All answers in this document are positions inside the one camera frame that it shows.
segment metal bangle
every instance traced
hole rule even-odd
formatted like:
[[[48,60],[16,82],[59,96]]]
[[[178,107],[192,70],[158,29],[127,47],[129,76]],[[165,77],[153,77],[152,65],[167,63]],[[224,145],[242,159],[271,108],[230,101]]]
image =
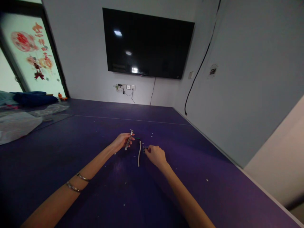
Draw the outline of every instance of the metal bangle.
[[[69,181],[66,183],[66,185],[75,192],[81,193],[81,191],[82,191],[81,189],[76,188],[73,185],[71,185],[71,183]]]
[[[76,176],[80,177],[81,179],[83,179],[84,181],[87,181],[87,182],[89,182],[91,180],[91,179],[87,179],[87,178],[81,176],[79,173],[76,173]]]

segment wall-mounted tv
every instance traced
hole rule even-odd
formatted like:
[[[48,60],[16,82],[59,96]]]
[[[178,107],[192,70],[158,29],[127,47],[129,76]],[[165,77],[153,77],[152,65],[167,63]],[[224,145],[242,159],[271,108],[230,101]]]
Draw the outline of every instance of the wall-mounted tv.
[[[181,79],[193,22],[103,8],[108,71]]]

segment left hand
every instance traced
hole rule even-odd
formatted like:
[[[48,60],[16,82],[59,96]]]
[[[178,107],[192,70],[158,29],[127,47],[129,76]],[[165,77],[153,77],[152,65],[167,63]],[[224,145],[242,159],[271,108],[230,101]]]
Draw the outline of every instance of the left hand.
[[[111,147],[113,149],[113,154],[118,152],[121,148],[124,148],[127,144],[127,141],[130,137],[130,133],[121,133],[117,138],[111,143]],[[132,145],[132,140],[134,141],[135,138],[131,137],[129,146]]]

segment black wire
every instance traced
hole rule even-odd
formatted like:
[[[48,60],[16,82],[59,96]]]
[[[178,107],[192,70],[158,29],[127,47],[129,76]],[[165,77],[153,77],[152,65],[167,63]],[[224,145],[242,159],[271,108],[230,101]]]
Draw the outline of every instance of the black wire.
[[[213,38],[213,34],[214,34],[214,30],[215,30],[215,25],[216,25],[216,16],[217,16],[217,14],[218,14],[220,4],[221,4],[221,0],[219,0],[219,2],[218,2],[218,10],[216,11],[215,23],[214,23],[214,27],[213,27],[213,31],[212,31],[212,36],[211,36],[209,45],[208,45],[208,47],[207,47],[207,50],[206,50],[205,56],[204,56],[204,58],[203,58],[203,61],[202,61],[202,63],[201,63],[200,66],[199,66],[199,70],[197,71],[196,76],[195,76],[195,78],[194,78],[194,80],[193,80],[193,82],[192,82],[191,88],[190,88],[190,90],[189,90],[189,93],[188,93],[188,96],[187,96],[187,99],[186,99],[186,102],[185,102],[185,108],[184,108],[184,110],[185,110],[185,115],[187,115],[187,112],[186,112],[186,105],[187,105],[187,101],[188,101],[189,94],[190,94],[190,92],[191,92],[191,90],[192,90],[192,87],[193,87],[193,84],[194,84],[194,82],[195,82],[195,79],[196,79],[197,75],[199,74],[200,68],[201,68],[202,65],[203,65],[203,62],[204,62],[204,60],[205,60],[205,58],[206,58],[206,55],[207,55],[207,53],[208,53],[208,50],[209,50],[209,47],[210,47],[210,44],[211,44],[211,41],[212,41],[212,38]]]
[[[132,101],[134,102],[134,100],[133,100],[133,89],[132,89],[132,97],[131,97],[131,99],[132,99]],[[135,102],[134,102],[135,103]]]
[[[153,90],[152,90],[152,95],[151,95],[150,105],[151,105],[151,102],[152,102],[152,96],[153,96],[153,92],[154,92],[155,81],[156,81],[156,77],[155,77],[155,79],[154,79],[154,85],[153,85]]]

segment white cable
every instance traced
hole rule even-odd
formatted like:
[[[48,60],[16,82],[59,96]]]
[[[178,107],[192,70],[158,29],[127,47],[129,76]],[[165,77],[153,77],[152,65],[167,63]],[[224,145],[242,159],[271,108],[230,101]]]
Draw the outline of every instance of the white cable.
[[[140,147],[139,147],[139,153],[138,153],[138,167],[139,167],[139,156],[140,156],[140,151],[142,150],[142,142],[140,141]]]

